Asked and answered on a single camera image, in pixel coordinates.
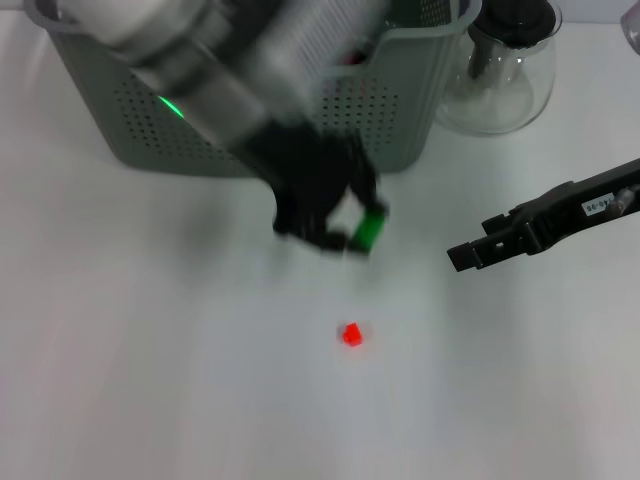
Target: plastic basket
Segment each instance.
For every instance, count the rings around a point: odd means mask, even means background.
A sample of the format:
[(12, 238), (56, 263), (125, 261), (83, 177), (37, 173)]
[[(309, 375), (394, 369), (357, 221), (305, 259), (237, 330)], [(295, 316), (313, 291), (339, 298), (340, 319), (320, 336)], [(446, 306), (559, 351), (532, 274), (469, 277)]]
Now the plastic basket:
[[(322, 130), (359, 130), (383, 173), (412, 165), (435, 118), (460, 35), (480, 0), (393, 0), (387, 31), (366, 64), (329, 68), (314, 121)], [(116, 157), (143, 170), (239, 177), (251, 173), (211, 145), (126, 67), (74, 24), (57, 20), (55, 0), (25, 0), (48, 30)]]

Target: glass jar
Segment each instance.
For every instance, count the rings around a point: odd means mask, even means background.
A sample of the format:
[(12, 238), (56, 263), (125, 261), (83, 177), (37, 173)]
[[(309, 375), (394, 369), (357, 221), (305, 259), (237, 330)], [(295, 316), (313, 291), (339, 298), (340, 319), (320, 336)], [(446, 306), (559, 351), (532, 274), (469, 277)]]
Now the glass jar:
[(501, 134), (533, 122), (551, 97), (556, 76), (556, 26), (535, 45), (514, 48), (475, 25), (462, 36), (447, 83), (440, 118), (466, 132)]
[(621, 23), (629, 45), (640, 55), (640, 0), (622, 16)]

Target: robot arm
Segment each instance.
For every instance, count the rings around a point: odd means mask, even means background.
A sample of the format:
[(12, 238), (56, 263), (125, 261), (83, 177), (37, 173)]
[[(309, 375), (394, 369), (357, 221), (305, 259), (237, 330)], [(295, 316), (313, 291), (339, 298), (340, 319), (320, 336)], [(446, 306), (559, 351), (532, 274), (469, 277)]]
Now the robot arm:
[[(384, 15), (387, 0), (65, 0), (65, 13), (169, 98), (203, 137), (274, 190), (274, 229), (367, 253), (385, 207), (357, 135), (322, 136), (305, 112), (319, 72)], [(329, 232), (351, 190), (359, 235)]]

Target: red block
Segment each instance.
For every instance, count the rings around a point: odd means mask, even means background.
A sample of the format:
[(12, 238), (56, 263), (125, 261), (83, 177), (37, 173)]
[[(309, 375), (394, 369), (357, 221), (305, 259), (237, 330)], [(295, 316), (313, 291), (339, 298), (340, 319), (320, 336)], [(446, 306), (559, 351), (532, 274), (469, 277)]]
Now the red block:
[(356, 323), (347, 325), (344, 329), (344, 333), (342, 334), (342, 339), (344, 340), (344, 343), (351, 347), (357, 347), (362, 344), (362, 333), (360, 332), (358, 325)]

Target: green light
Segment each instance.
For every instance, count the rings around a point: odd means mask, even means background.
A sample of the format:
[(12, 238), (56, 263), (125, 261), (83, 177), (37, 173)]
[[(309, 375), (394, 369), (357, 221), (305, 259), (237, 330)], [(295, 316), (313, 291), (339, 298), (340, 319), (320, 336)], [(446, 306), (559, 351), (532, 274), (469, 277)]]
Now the green light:
[(164, 97), (158, 97), (160, 100), (162, 100), (165, 105), (167, 107), (169, 107), (171, 110), (173, 110), (175, 112), (176, 115), (178, 115), (180, 118), (184, 118), (184, 115), (182, 114), (182, 112), (180, 111), (180, 109), (178, 107), (176, 107), (173, 103), (171, 103), (169, 100), (167, 100)]

